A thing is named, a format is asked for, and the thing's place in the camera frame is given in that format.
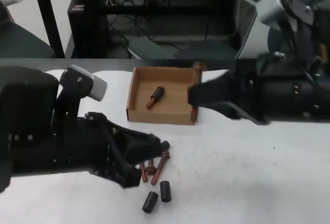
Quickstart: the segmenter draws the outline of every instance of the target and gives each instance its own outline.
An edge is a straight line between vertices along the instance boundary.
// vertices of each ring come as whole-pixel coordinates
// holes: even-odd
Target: chair
[[[0,0],[0,58],[55,58],[54,50],[16,24],[7,7],[23,0]]]
[[[270,29],[257,18],[255,5],[259,0],[239,0],[237,37],[233,41],[207,40],[172,54],[146,38],[137,38],[129,43],[129,50],[142,59],[237,59],[255,58],[269,51],[281,50],[283,38],[279,31]],[[311,7],[323,0],[300,0]]]

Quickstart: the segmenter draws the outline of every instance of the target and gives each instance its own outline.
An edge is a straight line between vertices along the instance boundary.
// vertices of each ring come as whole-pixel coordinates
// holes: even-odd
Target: cardboard box
[[[201,81],[196,68],[134,68],[127,101],[127,120],[153,124],[193,125],[197,108],[188,104],[188,87]],[[158,86],[165,87],[160,101],[151,109],[146,104]]]

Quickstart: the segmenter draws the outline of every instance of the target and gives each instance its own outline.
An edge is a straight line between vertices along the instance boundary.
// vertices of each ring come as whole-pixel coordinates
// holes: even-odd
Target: white table
[[[96,75],[108,81],[106,97],[84,99],[79,114],[103,112],[121,126],[168,140],[171,158],[160,180],[170,181],[172,201],[159,199],[152,214],[144,213],[148,192],[160,192],[150,181],[123,190],[89,173],[13,178],[0,195],[1,224],[329,223],[329,125],[262,127],[207,109],[197,126],[129,123],[131,73]]]

